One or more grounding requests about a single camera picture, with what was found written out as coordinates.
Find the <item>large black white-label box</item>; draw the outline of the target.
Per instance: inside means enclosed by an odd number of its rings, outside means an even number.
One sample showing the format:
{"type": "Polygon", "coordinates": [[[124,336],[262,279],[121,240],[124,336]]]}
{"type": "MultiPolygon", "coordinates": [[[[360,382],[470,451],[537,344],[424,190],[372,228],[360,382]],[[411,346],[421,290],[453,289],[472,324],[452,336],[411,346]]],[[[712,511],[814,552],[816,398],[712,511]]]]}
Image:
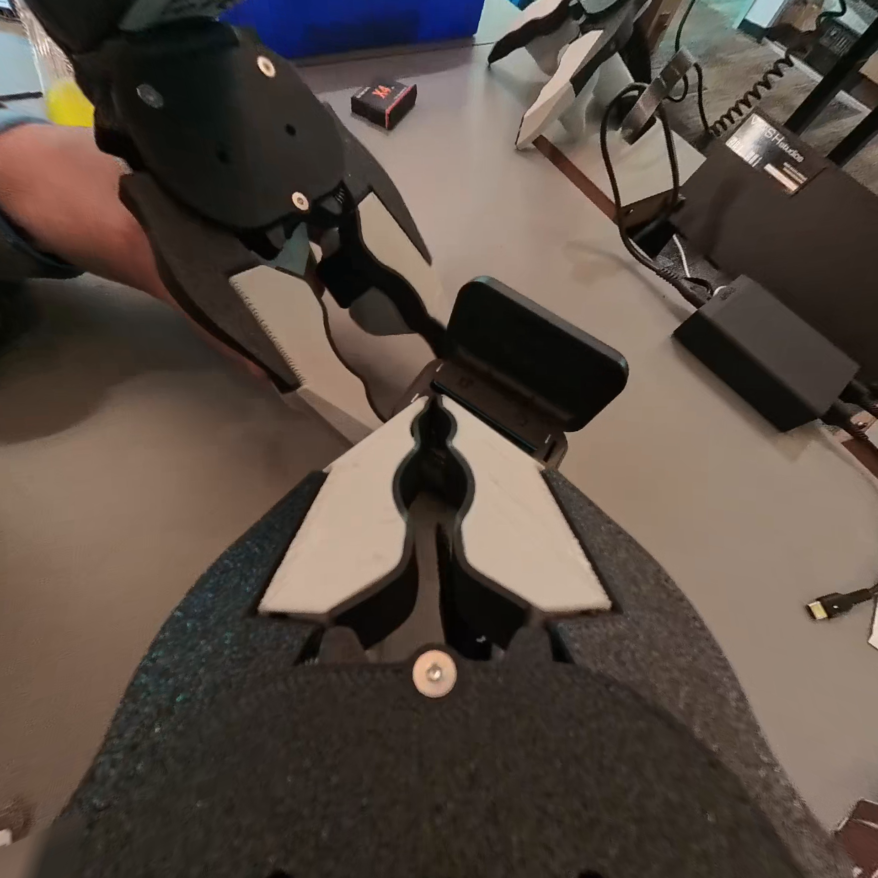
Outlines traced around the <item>large black white-label box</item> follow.
{"type": "Polygon", "coordinates": [[[876,337],[876,195],[762,111],[720,138],[681,189],[677,229],[840,347],[876,337]]]}

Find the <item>small black red-print box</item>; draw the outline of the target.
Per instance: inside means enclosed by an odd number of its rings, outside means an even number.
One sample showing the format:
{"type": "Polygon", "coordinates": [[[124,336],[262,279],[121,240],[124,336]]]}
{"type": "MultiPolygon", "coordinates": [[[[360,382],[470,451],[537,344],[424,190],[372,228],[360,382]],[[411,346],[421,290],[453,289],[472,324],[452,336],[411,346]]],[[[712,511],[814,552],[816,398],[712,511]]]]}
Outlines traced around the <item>small black red-print box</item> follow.
{"type": "Polygon", "coordinates": [[[410,114],[417,96],[416,84],[381,77],[353,93],[350,111],[353,116],[389,132],[410,114]]]}

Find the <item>black battery charging case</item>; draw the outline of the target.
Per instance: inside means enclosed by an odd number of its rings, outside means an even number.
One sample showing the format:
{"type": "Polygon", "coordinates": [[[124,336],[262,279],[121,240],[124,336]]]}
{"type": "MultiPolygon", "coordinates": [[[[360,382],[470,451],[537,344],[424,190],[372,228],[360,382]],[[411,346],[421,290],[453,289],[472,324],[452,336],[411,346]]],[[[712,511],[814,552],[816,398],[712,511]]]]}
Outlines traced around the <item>black battery charging case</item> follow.
{"type": "Polygon", "coordinates": [[[440,394],[429,386],[438,379],[480,406],[491,401],[506,409],[516,426],[528,418],[548,428],[558,439],[549,455],[523,451],[556,469],[568,436],[615,400],[629,375],[619,351],[496,278],[482,276],[458,291],[440,356],[413,380],[395,412],[418,397],[440,394]]]}

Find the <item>black power adapter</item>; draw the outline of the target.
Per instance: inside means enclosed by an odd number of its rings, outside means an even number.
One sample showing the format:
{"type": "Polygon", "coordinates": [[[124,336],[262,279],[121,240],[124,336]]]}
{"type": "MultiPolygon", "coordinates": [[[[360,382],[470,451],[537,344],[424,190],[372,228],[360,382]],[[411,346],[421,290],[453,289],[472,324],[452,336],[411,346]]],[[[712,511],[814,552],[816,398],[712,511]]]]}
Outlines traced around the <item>black power adapter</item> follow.
{"type": "Polygon", "coordinates": [[[717,291],[673,337],[780,433],[822,420],[860,369],[747,276],[717,291]]]}

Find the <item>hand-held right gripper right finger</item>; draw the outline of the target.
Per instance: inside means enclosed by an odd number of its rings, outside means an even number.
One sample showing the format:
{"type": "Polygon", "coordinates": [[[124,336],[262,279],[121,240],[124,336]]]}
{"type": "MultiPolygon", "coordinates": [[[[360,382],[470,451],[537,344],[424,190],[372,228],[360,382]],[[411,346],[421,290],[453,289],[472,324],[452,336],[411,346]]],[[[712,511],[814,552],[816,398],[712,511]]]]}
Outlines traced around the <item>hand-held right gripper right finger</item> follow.
{"type": "Polygon", "coordinates": [[[604,614],[613,601],[545,477],[545,467],[459,403],[440,397],[464,496],[451,535],[452,605],[506,651],[525,628],[604,614]]]}

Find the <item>blue plastic bin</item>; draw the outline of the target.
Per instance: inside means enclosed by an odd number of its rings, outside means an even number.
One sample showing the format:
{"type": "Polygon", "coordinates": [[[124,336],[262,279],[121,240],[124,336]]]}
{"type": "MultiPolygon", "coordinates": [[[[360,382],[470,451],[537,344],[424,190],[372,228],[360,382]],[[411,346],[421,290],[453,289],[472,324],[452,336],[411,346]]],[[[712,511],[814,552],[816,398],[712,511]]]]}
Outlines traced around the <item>blue plastic bin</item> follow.
{"type": "Polygon", "coordinates": [[[471,38],[483,1],[246,1],[220,15],[296,60],[471,38]]]}

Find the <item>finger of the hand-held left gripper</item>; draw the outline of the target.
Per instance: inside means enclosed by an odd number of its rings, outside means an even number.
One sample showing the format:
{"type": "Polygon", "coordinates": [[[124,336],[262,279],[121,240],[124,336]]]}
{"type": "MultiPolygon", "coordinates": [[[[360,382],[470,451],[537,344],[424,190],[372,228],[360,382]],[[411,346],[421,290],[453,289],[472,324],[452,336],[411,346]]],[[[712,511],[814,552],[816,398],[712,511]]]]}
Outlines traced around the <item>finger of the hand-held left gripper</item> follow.
{"type": "Polygon", "coordinates": [[[230,281],[297,380],[293,395],[357,444],[386,420],[379,384],[353,336],[336,335],[323,296],[304,278],[256,267],[230,281]]]}
{"type": "Polygon", "coordinates": [[[418,335],[442,348],[449,315],[423,236],[399,194],[329,194],[317,202],[317,277],[371,335],[418,335]]]}

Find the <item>brown cardboard box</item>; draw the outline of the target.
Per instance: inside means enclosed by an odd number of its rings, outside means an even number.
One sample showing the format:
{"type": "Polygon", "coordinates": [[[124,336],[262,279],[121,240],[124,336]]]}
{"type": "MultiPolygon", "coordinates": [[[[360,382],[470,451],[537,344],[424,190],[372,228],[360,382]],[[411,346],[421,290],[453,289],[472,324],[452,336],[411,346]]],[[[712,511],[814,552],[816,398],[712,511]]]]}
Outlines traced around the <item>brown cardboard box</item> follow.
{"type": "Polygon", "coordinates": [[[861,799],[835,830],[853,877],[877,877],[877,802],[861,799]]]}

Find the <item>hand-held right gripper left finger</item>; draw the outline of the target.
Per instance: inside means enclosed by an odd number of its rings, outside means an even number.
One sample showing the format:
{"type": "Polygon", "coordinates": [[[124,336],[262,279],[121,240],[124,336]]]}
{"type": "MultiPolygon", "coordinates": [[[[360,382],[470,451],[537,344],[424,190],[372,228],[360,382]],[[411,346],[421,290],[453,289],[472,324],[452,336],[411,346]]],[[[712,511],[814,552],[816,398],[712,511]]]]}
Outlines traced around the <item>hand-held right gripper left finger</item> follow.
{"type": "Polygon", "coordinates": [[[407,620],[419,576],[401,472],[420,450],[416,424],[427,409],[426,398],[412,401],[324,469],[260,616],[348,628],[365,649],[407,620]]]}

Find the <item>spare grey black gripper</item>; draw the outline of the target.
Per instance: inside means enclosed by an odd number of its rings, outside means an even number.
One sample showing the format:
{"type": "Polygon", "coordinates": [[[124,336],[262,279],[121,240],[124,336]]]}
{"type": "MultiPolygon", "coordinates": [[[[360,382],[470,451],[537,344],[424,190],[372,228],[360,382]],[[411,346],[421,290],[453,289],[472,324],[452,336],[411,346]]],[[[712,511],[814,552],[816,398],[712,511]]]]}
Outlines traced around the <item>spare grey black gripper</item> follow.
{"type": "Polygon", "coordinates": [[[523,113],[517,149],[528,148],[554,123],[573,134],[584,123],[582,106],[603,107],[634,82],[652,79],[648,1],[535,1],[519,12],[493,44],[487,64],[525,50],[549,79],[523,113]]]}

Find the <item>person's left forearm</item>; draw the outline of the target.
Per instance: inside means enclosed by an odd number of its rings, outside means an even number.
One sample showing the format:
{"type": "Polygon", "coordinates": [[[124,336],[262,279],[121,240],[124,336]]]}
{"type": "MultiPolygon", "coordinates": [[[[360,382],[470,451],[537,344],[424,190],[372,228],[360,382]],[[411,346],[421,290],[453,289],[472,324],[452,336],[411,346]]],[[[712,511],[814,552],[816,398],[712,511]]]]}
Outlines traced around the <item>person's left forearm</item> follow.
{"type": "Polygon", "coordinates": [[[148,237],[119,197],[123,166],[91,129],[58,126],[2,105],[2,341],[23,331],[30,281],[100,278],[147,294],[260,379],[264,372],[216,340],[165,288],[148,237]]]}

